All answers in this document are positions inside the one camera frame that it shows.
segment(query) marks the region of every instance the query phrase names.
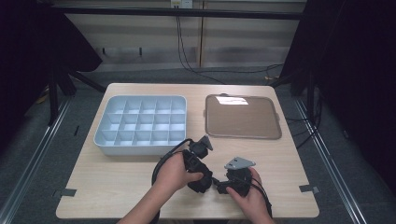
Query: gray object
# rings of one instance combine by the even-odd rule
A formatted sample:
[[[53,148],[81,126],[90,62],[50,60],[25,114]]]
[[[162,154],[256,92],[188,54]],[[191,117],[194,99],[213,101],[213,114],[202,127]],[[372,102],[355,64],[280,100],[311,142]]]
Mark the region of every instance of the gray object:
[[[224,168],[226,168],[227,170],[239,170],[254,165],[256,165],[256,162],[254,161],[248,161],[240,157],[235,157],[227,164],[225,164]]]

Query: forearm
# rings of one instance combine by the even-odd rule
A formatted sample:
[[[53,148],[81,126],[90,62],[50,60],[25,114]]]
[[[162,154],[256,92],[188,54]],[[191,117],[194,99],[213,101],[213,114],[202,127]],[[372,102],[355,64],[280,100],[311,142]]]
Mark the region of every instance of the forearm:
[[[174,192],[154,184],[119,223],[150,223]]]

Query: black handheld device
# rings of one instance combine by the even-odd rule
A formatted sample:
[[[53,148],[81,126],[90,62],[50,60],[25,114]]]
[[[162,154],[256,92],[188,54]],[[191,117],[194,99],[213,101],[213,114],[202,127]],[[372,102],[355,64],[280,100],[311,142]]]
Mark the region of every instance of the black handheld device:
[[[256,163],[253,161],[248,161],[240,157],[235,157],[231,161],[229,161],[224,168],[227,169],[227,181],[220,182],[215,177],[212,177],[213,184],[217,186],[218,193],[220,194],[228,194],[226,188],[233,188],[239,195],[245,197],[248,195],[250,188],[257,189],[265,200],[265,205],[267,207],[267,212],[272,217],[272,209],[271,204],[268,199],[268,196],[264,190],[264,187],[260,182],[255,180],[252,177],[249,166],[253,166]],[[258,185],[253,184],[252,180],[255,180]]]
[[[195,192],[205,193],[207,189],[212,185],[212,172],[207,168],[207,166],[201,162],[200,159],[203,159],[208,154],[208,150],[213,150],[212,145],[210,144],[209,137],[205,135],[198,142],[194,142],[192,139],[187,138],[184,141],[180,142],[177,146],[172,148],[168,153],[166,153],[152,172],[151,177],[151,185],[154,184],[157,179],[157,174],[160,172],[163,164],[171,158],[175,153],[177,153],[177,149],[183,146],[185,143],[189,142],[189,149],[183,149],[181,152],[183,153],[184,166],[186,170],[190,173],[203,173],[204,177],[198,181],[193,181],[188,184],[189,188],[194,190]],[[157,213],[154,219],[150,221],[151,223],[157,223],[160,217],[160,212]]]

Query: wrist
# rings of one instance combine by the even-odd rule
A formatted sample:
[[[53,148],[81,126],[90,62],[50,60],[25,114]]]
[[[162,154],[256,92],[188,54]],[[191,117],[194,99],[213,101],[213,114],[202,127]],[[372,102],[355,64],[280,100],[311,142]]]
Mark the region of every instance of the wrist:
[[[169,185],[161,184],[161,183],[157,183],[157,182],[154,183],[154,185],[151,187],[151,189],[168,199],[170,199],[172,197],[172,195],[176,192],[176,190],[170,188]]]

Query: black object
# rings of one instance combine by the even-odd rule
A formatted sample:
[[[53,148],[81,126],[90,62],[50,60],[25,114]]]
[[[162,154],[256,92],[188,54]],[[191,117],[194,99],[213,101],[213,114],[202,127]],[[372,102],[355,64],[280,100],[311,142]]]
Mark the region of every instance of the black object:
[[[236,170],[227,169],[226,176],[228,177],[229,180],[223,182],[220,182],[215,177],[212,177],[213,184],[217,186],[219,194],[228,194],[226,188],[231,187],[239,195],[245,197],[248,195],[250,188],[254,188],[262,194],[262,197],[265,200],[265,205],[267,207],[267,212],[270,215],[270,217],[273,217],[272,208],[271,208],[272,205],[268,199],[267,194],[265,193],[264,188],[260,183],[259,183],[260,186],[257,186],[251,182],[253,180],[252,174],[247,167]]]
[[[347,0],[316,81],[324,102],[396,196],[396,2]]]
[[[157,165],[154,168],[154,171],[152,172],[151,185],[155,183],[155,180],[157,179],[157,174],[160,172],[161,167],[166,163],[166,161],[169,158],[171,158],[175,153],[177,153],[176,150],[178,148],[180,148],[187,142],[189,142],[189,149],[184,149],[182,151],[186,170],[191,173],[202,172],[204,174],[204,177],[201,180],[190,182],[188,186],[195,192],[202,192],[202,193],[205,193],[206,190],[210,188],[212,184],[211,178],[213,173],[209,171],[206,165],[199,160],[207,156],[208,149],[213,150],[213,147],[210,144],[209,137],[207,135],[202,137],[198,142],[194,142],[192,141],[192,139],[187,138],[184,141],[177,144],[177,146],[172,148],[168,153],[166,153],[157,163]],[[157,223],[159,218],[160,218],[160,211],[158,211],[154,219],[150,221],[150,224]]]
[[[215,177],[213,177],[213,184],[218,187],[218,192],[220,194],[227,194],[228,192],[226,188],[231,187],[242,197],[248,195],[251,183],[251,172],[248,168],[227,170],[226,176],[229,180],[223,182],[220,182]]]
[[[57,86],[65,95],[74,95],[77,91],[70,76],[100,92],[106,91],[105,87],[80,73],[93,71],[102,59],[63,13],[52,9],[48,4],[38,4],[26,29],[40,52],[39,60],[49,70],[49,125],[58,117]]]
[[[308,85],[310,90],[318,86],[324,102],[394,195],[395,11],[395,1],[308,0],[280,75],[293,76],[293,95]],[[294,75],[297,69],[302,72]],[[312,112],[312,103],[307,107]]]
[[[34,7],[35,1],[0,1],[0,157],[48,84],[48,69],[26,30]]]
[[[183,158],[184,158],[184,165],[186,166],[187,171],[189,171],[190,173],[204,174],[204,177],[202,177],[202,179],[190,182],[188,184],[189,188],[197,193],[198,192],[205,193],[206,190],[209,189],[210,186],[212,185],[213,172],[211,172],[207,168],[207,166],[198,159],[198,156],[195,155],[193,151],[184,149]]]

